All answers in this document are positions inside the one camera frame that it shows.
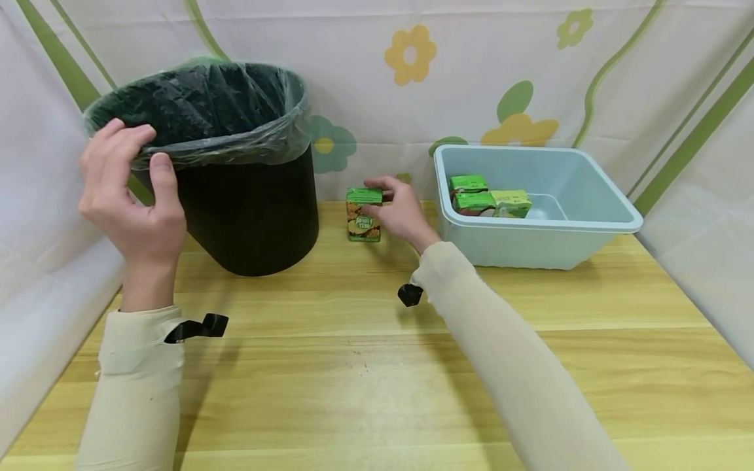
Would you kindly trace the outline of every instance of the wood grain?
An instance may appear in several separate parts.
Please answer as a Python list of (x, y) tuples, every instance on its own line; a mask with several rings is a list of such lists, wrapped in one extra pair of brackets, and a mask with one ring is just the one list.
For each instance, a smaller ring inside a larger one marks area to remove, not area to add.
[[(443, 321), (396, 298), (416, 255), (389, 237), (348, 242), (342, 203), (321, 205), (320, 220), (311, 254), (265, 278), (187, 244), (177, 302), (231, 323), (186, 344), (176, 468), (522, 469)], [(754, 375), (634, 237), (567, 273), (480, 273), (540, 332), (633, 469), (751, 469)], [(70, 469), (101, 337), (102, 323), (0, 471)]]

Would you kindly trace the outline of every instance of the right hand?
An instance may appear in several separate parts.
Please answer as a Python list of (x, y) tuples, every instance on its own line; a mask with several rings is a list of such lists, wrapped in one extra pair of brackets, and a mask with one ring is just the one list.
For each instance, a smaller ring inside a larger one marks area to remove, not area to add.
[(186, 237), (178, 182), (167, 154), (155, 154), (149, 162), (154, 206), (140, 206), (128, 191), (131, 161), (155, 136), (148, 124), (128, 128), (114, 119), (97, 131), (79, 160), (84, 195), (78, 210), (100, 228), (126, 262), (123, 311), (173, 303), (176, 266)]
[(407, 241), (421, 255), (440, 236), (429, 225), (416, 193), (411, 185), (392, 176), (381, 176), (364, 181), (367, 188), (380, 188), (386, 206), (364, 205), (362, 213), (378, 219), (391, 234)]

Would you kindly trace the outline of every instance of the plastic bag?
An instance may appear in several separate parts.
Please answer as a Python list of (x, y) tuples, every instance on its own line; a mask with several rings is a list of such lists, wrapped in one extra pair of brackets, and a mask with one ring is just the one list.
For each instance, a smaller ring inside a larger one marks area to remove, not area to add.
[(157, 137), (133, 160), (166, 152), (176, 169), (208, 164), (285, 164), (311, 141), (308, 89), (276, 66), (204, 60), (135, 81), (84, 111), (89, 136), (113, 118), (151, 124)]

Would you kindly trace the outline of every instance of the black clip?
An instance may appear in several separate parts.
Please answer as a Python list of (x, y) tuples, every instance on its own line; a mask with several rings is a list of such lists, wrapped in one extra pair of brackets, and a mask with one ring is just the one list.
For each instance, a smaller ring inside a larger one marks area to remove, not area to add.
[(166, 344), (179, 344), (191, 337), (222, 337), (225, 327), (228, 326), (228, 317), (219, 314), (207, 314), (204, 321), (198, 323), (195, 320), (187, 320), (179, 324), (165, 338)]
[(421, 294), (424, 290), (420, 286), (406, 283), (398, 289), (398, 298), (406, 307), (413, 307), (421, 301)]

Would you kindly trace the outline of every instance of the arm sleeve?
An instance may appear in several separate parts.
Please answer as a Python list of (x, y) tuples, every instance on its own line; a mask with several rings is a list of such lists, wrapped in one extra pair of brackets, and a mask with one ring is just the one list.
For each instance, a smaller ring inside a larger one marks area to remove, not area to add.
[(471, 361), (526, 469), (629, 469), (566, 369), (452, 243), (430, 246), (412, 283)]
[(75, 471), (173, 468), (183, 345), (164, 339), (185, 320), (174, 306), (108, 315), (100, 379)]

